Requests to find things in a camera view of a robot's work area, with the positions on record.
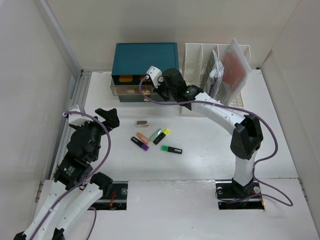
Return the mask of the grey spiral setup guide booklet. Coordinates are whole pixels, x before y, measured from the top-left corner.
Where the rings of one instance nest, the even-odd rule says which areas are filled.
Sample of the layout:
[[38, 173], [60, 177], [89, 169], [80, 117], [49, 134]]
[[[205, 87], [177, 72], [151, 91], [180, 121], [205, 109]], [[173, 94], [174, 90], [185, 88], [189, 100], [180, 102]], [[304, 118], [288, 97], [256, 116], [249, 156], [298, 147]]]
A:
[[222, 83], [224, 66], [219, 60], [215, 50], [212, 50], [208, 59], [202, 81], [201, 88], [211, 98], [215, 98]]

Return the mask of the clear zip pouch red card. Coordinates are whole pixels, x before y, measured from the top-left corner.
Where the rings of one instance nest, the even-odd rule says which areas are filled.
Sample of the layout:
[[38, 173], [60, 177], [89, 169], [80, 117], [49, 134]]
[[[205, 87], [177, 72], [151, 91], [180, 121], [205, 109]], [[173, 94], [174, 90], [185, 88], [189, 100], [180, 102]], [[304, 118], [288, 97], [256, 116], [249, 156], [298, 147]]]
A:
[[222, 83], [215, 96], [221, 104], [230, 105], [242, 90], [252, 71], [249, 64], [251, 56], [249, 45], [240, 45], [234, 38], [222, 53], [221, 62], [224, 67]]

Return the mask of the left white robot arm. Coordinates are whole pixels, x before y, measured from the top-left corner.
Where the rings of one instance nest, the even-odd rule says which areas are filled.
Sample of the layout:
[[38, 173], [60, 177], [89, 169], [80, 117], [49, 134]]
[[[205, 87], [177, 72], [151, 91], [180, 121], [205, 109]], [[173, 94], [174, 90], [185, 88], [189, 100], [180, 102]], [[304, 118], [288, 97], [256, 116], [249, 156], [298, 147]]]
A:
[[44, 204], [16, 240], [64, 240], [71, 228], [100, 198], [111, 195], [113, 180], [91, 166], [99, 158], [101, 138], [119, 127], [117, 110], [95, 110], [91, 116], [75, 106], [63, 113], [75, 131], [58, 165]]

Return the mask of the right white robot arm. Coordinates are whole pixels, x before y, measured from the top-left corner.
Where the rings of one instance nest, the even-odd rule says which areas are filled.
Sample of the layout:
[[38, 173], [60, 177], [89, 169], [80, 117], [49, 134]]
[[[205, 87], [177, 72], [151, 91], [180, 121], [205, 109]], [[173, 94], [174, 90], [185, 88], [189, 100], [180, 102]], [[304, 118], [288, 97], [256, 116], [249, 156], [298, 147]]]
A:
[[154, 92], [165, 101], [174, 100], [180, 106], [207, 117], [231, 135], [230, 150], [235, 155], [232, 193], [243, 197], [253, 184], [252, 167], [263, 140], [259, 119], [251, 113], [237, 113], [220, 105], [200, 87], [187, 85], [176, 68], [161, 71], [155, 66], [148, 70]]

